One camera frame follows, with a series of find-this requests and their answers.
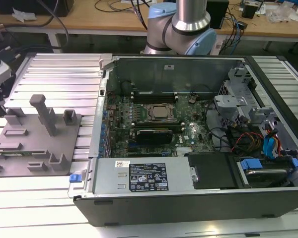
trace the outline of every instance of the black box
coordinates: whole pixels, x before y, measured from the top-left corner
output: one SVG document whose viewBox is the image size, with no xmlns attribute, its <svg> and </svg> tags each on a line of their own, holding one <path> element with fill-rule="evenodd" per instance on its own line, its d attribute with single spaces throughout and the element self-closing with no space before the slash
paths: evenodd
<svg viewBox="0 0 298 238">
<path fill-rule="evenodd" d="M 258 10 L 258 5 L 255 3 L 245 3 L 243 12 L 242 12 L 242 17 L 244 18 L 250 18 L 253 19 L 255 12 Z"/>
<path fill-rule="evenodd" d="M 207 12 L 211 16 L 210 27 L 221 29 L 226 15 L 229 0 L 208 0 Z"/>
<path fill-rule="evenodd" d="M 51 10 L 54 9 L 56 0 L 43 0 Z M 73 7 L 74 0 L 59 0 L 59 6 L 56 12 L 57 16 L 67 16 Z M 51 15 L 44 7 L 35 0 L 0 0 L 0 14 L 12 14 L 13 9 L 32 12 L 36 15 Z"/>
</svg>

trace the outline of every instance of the blue tab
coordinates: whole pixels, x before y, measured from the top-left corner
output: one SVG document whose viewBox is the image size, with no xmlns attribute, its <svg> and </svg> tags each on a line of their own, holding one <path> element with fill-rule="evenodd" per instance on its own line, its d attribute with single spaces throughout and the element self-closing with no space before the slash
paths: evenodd
<svg viewBox="0 0 298 238">
<path fill-rule="evenodd" d="M 298 159 L 297 158 L 292 158 L 293 164 L 295 167 L 298 167 Z"/>
<path fill-rule="evenodd" d="M 242 162 L 240 162 L 242 165 L 243 170 L 249 170 L 249 169 L 262 169 L 263 166 L 260 163 L 259 159 L 244 159 Z"/>
<path fill-rule="evenodd" d="M 72 174 L 70 175 L 70 182 L 81 182 L 82 175 Z"/>
</svg>

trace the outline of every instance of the aluminum work table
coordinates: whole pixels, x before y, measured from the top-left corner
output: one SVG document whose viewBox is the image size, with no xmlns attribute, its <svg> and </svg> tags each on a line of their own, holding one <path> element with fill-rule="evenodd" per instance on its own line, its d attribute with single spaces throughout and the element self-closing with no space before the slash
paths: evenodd
<svg viewBox="0 0 298 238">
<path fill-rule="evenodd" d="M 71 172 L 88 164 L 93 115 L 99 90 L 99 54 L 38 54 L 19 68 L 14 93 L 6 107 L 35 113 L 28 100 L 44 93 L 56 113 L 64 108 L 83 115 L 76 140 Z M 254 57 L 298 118 L 298 73 L 277 57 Z M 265 95 L 258 91 L 267 106 Z M 5 119 L 0 119 L 0 133 Z M 85 237 L 169 238 L 247 237 L 298 238 L 298 209 L 279 218 L 204 221 L 93 227 L 68 198 L 69 176 L 0 178 L 0 238 Z"/>
</svg>

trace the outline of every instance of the white sticker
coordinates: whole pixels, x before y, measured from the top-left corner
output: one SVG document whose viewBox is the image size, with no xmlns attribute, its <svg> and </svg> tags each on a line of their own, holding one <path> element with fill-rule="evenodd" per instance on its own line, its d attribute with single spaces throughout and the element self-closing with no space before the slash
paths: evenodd
<svg viewBox="0 0 298 238">
<path fill-rule="evenodd" d="M 124 167 L 128 168 L 130 164 L 130 160 L 116 160 L 115 167 Z"/>
<path fill-rule="evenodd" d="M 4 156 L 22 156 L 22 154 L 4 154 Z"/>
</svg>

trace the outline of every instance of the warning label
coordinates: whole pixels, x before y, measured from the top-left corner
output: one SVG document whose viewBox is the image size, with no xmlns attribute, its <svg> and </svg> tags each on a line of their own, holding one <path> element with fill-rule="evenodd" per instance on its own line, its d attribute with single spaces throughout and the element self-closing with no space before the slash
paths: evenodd
<svg viewBox="0 0 298 238">
<path fill-rule="evenodd" d="M 165 163 L 130 164 L 129 190 L 131 192 L 168 191 Z"/>
</svg>

